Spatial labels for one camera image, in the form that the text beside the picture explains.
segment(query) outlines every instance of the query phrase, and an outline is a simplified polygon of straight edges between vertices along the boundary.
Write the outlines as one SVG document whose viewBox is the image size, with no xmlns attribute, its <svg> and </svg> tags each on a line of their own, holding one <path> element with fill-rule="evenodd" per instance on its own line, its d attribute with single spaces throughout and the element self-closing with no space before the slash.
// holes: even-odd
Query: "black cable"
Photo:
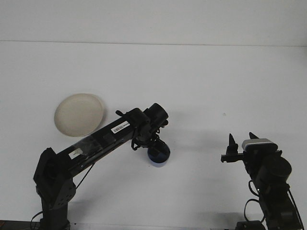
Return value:
<svg viewBox="0 0 307 230">
<path fill-rule="evenodd" d="M 250 181 L 248 182 L 248 188 L 249 188 L 250 192 L 251 192 L 253 195 L 259 197 L 259 194 L 255 193 L 255 192 L 253 191 L 253 189 L 251 188 L 251 185 L 250 185 L 250 184 L 251 184 L 252 182 L 253 182 L 252 180 L 250 180 Z"/>
<path fill-rule="evenodd" d="M 256 199 L 249 199 L 249 200 L 246 202 L 246 204 L 245 204 L 245 206 L 244 206 L 244 218 L 245 218 L 246 221 L 250 221 L 250 220 L 247 218 L 247 216 L 246 216 L 246 206 L 248 205 L 248 203 L 249 203 L 250 201 L 255 201 L 255 202 L 257 202 L 257 203 L 259 204 L 259 200 L 256 200 Z"/>
<path fill-rule="evenodd" d="M 32 222 L 33 222 L 33 220 L 34 220 L 35 217 L 37 217 L 38 215 L 40 215 L 40 214 L 42 214 L 42 213 L 43 213 L 43 211 L 38 212 L 38 213 L 36 213 L 36 214 L 32 217 L 32 220 L 30 221 L 30 229 L 31 229 L 31 230 L 36 230 L 36 223 L 35 223 L 34 228 L 33 228 L 33 227 L 32 227 Z"/>
<path fill-rule="evenodd" d="M 83 180 L 86 178 L 86 176 L 88 175 L 88 173 L 90 172 L 90 170 L 93 168 L 95 163 L 92 164 L 92 166 L 90 167 L 90 169 L 86 172 L 86 174 L 84 175 L 84 177 L 82 178 L 82 180 L 79 182 L 79 184 L 77 185 L 76 189 L 81 185 L 81 183 L 83 182 Z"/>
<path fill-rule="evenodd" d="M 301 216 L 299 215 L 298 208 L 297 208 L 297 206 L 296 206 L 296 203 L 295 203 L 295 201 L 294 201 L 294 198 L 293 198 L 293 196 L 292 196 L 292 193 L 291 193 L 290 189 L 288 190 L 288 192 L 289 192 L 289 195 L 290 195 L 290 197 L 291 197 L 292 203 L 293 203 L 293 205 L 294 205 L 294 207 L 295 207 L 295 211 L 296 211 L 296 213 L 297 213 L 298 220 L 299 220 L 299 222 L 300 222 L 301 225 L 302 225 L 302 230 L 304 230 L 303 221 L 302 221 L 302 219 L 301 219 Z"/>
</svg>

